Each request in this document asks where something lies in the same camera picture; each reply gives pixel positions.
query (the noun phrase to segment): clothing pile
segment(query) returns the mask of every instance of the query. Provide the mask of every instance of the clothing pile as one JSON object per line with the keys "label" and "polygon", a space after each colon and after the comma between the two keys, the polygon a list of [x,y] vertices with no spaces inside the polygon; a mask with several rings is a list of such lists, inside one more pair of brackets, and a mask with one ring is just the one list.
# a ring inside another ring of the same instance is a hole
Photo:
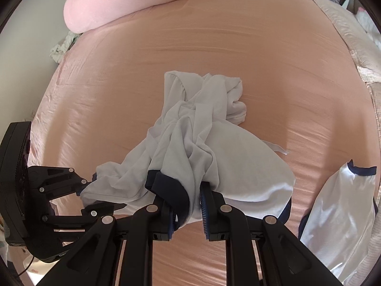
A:
{"label": "clothing pile", "polygon": [[69,31],[67,36],[50,50],[49,57],[56,63],[60,64],[66,52],[74,45],[81,35],[82,34]]}
{"label": "clothing pile", "polygon": [[126,203],[118,213],[133,214],[157,194],[183,226],[202,219],[199,189],[208,181],[246,215],[279,217],[295,176],[266,143],[237,126],[246,115],[241,95],[240,78],[165,73],[161,117],[121,164],[97,167],[97,179],[81,193],[83,203]]}

